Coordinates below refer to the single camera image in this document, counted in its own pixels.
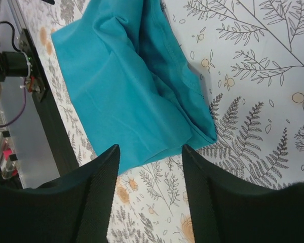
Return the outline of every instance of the metal bracket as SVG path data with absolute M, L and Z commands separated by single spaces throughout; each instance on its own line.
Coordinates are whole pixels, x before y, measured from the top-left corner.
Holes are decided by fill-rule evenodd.
M 32 84 L 33 94 L 38 101 L 41 102 L 48 89 L 48 82 L 36 47 L 33 44 L 27 29 L 22 29 L 20 33 L 19 48 L 25 52 L 29 58 L 31 63 L 31 75 L 34 77 L 34 82 Z

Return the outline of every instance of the white tablecloth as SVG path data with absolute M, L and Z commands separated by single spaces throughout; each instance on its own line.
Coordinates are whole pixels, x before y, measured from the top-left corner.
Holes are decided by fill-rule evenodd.
M 81 18 L 89 1 L 18 1 L 83 165 L 96 154 L 69 100 L 50 33 Z M 269 188 L 304 181 L 304 0 L 164 0 L 161 7 L 217 125 L 218 142 L 200 153 Z M 119 177 L 108 240 L 194 242 L 180 155 Z

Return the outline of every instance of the fabric fold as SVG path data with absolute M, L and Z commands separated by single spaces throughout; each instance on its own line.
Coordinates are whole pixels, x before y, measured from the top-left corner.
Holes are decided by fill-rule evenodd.
M 52 34 L 72 104 L 97 154 L 121 148 L 119 173 L 216 141 L 199 79 L 158 0 L 91 0 Z

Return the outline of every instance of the table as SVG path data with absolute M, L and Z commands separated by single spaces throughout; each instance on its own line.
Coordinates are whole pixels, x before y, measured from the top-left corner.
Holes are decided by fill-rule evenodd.
M 88 0 L 51 6 L 18 0 L 80 165 L 96 157 L 70 102 L 50 33 Z M 280 189 L 304 181 L 304 1 L 163 0 L 166 17 L 200 77 L 218 142 L 211 162 Z M 119 176 L 110 242 L 194 242 L 180 155 Z

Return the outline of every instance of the wire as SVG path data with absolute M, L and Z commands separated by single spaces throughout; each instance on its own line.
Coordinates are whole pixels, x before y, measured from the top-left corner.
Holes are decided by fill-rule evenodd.
M 21 110 L 20 110 L 20 112 L 18 113 L 18 115 L 14 118 L 14 119 L 12 119 L 10 122 L 8 122 L 7 124 L 3 124 L 3 125 L 0 125 L 0 128 L 5 128 L 5 127 L 7 127 L 7 126 L 10 126 L 12 123 L 14 123 L 16 120 L 18 120 L 18 118 L 22 115 L 22 113 L 24 112 L 24 110 L 25 110 L 25 107 L 26 107 L 26 78 L 24 78 L 24 87 L 23 87 L 23 89 L 24 89 L 24 104 L 23 104 L 23 106 L 22 106 L 22 108 L 21 108 Z
M 8 21 L 0 21 L 0 25 L 1 24 L 7 24 L 7 25 L 9 25 L 11 27 L 11 29 L 12 29 L 11 45 L 12 45 L 12 47 L 14 48 L 14 50 L 16 52 L 20 52 L 20 50 L 15 46 L 15 42 L 14 42 L 14 40 L 15 40 L 15 27 L 12 25 L 12 23 L 10 23 Z

